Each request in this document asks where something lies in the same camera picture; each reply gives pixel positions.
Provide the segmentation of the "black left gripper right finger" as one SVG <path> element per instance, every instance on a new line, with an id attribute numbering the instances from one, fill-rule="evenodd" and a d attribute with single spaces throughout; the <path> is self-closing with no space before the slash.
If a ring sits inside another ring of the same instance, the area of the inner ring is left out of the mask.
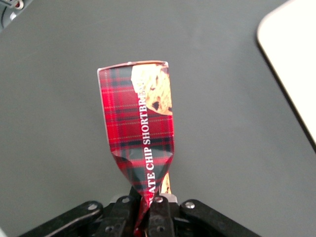
<path id="1" fill-rule="evenodd" d="M 156 196 L 148 216 L 148 237 L 174 237 L 175 230 L 170 205 L 176 204 L 176 196 Z"/>

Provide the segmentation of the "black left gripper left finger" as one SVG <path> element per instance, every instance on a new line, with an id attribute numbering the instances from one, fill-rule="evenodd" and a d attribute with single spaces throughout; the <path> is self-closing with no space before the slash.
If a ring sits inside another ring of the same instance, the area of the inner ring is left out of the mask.
<path id="1" fill-rule="evenodd" d="M 137 212 L 137 199 L 122 196 L 113 205 L 96 231 L 97 237 L 132 237 Z"/>

